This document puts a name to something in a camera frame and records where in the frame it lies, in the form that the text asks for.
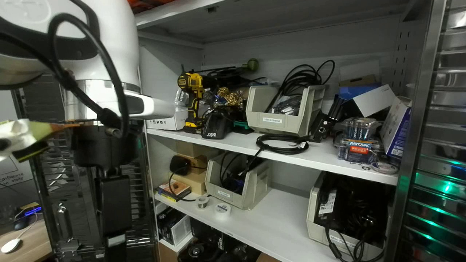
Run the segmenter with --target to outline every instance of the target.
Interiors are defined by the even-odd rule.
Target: computer mouse
[[[29,225],[29,217],[23,217],[14,222],[14,229],[21,230]]]
[[[21,239],[15,238],[1,247],[2,253],[8,254],[15,251],[21,244]]]

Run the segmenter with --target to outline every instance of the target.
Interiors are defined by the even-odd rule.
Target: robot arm
[[[112,262],[125,261],[131,227],[129,178],[120,166],[137,156],[140,119],[175,112],[171,103],[141,94],[138,64],[137,29],[126,0],[0,3],[0,89],[46,72],[61,84],[65,119],[78,123],[69,127],[74,164],[95,167],[89,175],[96,181],[96,216],[105,260]],[[16,141],[9,131],[0,140],[5,137]],[[16,150],[3,142],[0,151]]]

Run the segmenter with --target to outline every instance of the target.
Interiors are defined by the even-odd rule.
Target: cordless drill
[[[212,88],[215,83],[214,78],[197,73],[184,72],[178,77],[178,86],[183,92],[189,94],[188,118],[183,127],[185,132],[193,134],[202,132],[203,121],[199,116],[199,101],[202,99],[205,88]]]

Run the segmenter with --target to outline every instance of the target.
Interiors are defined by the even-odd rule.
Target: wooden desk surface
[[[12,231],[0,235],[0,248],[22,231]],[[22,237],[21,246],[10,254],[0,252],[0,262],[41,262],[52,255],[44,220],[39,220]]]

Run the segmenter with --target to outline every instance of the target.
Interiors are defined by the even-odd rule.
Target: whiteboard
[[[10,91],[0,91],[0,121],[16,120],[16,110]],[[12,186],[33,178],[29,161],[19,163],[14,157],[0,161],[0,183]]]

